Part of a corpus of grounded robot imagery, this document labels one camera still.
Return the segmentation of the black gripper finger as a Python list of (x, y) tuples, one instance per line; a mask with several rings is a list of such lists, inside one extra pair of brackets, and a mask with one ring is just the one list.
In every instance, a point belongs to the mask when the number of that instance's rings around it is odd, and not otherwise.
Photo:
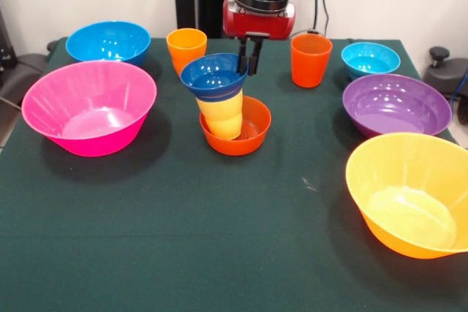
[(242, 37), (239, 39), (239, 51), (238, 51), (238, 73), (249, 72), (249, 55), (247, 53), (247, 44), (249, 42), (248, 37)]
[(263, 46), (263, 38), (251, 37), (250, 40), (254, 43), (254, 47), (251, 55), (249, 56), (249, 75), (255, 75), (257, 74), (257, 65)]

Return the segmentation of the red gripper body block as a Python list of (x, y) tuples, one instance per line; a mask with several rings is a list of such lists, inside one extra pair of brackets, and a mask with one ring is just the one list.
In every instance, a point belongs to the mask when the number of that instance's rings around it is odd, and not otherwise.
[(277, 13), (252, 12), (235, 0), (223, 1), (223, 31), (228, 37), (263, 36), (272, 40), (288, 38), (295, 22), (295, 5), (288, 3)]

